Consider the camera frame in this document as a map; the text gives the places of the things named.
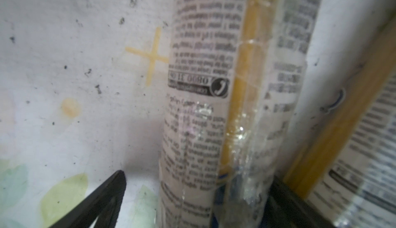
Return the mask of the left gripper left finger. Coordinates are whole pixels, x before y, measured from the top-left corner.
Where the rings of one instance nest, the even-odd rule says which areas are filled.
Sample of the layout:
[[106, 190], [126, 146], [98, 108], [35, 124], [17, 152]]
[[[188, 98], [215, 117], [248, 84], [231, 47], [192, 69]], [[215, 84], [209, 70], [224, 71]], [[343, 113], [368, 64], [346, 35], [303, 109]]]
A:
[[53, 228], [114, 228], [126, 190], [124, 171], [118, 170], [69, 213], [55, 222]]

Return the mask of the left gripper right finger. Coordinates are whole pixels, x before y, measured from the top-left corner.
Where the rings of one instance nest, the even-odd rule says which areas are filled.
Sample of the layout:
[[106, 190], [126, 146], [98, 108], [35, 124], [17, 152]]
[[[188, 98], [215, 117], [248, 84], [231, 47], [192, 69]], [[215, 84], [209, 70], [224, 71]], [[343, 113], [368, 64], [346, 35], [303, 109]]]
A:
[[334, 228], [316, 210], [275, 177], [261, 222], [262, 228]]

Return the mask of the clear spaghetti bag dark end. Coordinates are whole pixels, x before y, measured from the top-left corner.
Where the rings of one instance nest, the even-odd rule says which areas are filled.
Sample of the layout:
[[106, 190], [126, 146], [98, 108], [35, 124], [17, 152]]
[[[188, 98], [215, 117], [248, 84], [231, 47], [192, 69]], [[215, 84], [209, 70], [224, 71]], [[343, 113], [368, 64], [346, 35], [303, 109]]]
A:
[[322, 0], [174, 0], [158, 228], [257, 228]]

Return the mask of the clear spaghetti bag white label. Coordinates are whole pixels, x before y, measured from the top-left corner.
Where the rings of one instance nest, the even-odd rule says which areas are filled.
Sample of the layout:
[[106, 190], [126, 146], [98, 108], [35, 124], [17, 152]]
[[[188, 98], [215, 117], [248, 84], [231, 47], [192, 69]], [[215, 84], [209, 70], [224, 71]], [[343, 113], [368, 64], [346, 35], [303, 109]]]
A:
[[284, 182], [337, 228], [396, 225], [396, 21], [383, 27], [343, 102]]

